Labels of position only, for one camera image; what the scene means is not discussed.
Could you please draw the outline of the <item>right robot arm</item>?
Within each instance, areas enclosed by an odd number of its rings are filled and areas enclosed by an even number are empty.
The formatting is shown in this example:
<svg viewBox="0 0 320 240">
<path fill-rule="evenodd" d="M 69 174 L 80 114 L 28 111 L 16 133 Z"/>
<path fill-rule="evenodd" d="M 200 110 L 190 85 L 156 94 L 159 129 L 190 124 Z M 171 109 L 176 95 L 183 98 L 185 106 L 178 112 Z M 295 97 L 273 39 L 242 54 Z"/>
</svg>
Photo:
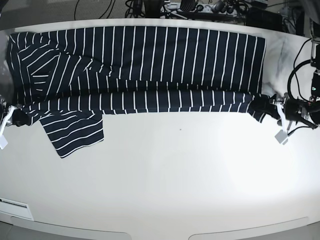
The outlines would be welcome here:
<svg viewBox="0 0 320 240">
<path fill-rule="evenodd" d="M 16 97 L 13 98 L 12 103 L 6 101 L 6 99 L 1 95 L 0 96 L 0 124 L 4 124 L 5 127 L 9 126 L 31 126 L 32 119 L 31 117 L 23 110 L 26 103 L 19 94 L 16 94 Z M 5 117 L 8 116 L 10 107 L 15 107 L 12 115 L 5 120 Z"/>
</svg>

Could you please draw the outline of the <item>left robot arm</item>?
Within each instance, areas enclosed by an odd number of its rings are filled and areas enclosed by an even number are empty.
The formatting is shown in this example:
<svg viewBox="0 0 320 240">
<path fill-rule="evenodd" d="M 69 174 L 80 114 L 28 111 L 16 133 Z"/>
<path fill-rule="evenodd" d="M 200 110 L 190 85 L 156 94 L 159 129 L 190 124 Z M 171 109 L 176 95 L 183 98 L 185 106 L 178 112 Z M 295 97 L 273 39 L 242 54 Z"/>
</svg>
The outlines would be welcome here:
<svg viewBox="0 0 320 240">
<path fill-rule="evenodd" d="M 254 114 L 269 115 L 284 131 L 292 122 L 320 126 L 320 21 L 310 19 L 309 38 L 278 34 L 267 39 L 261 96 Z"/>
</svg>

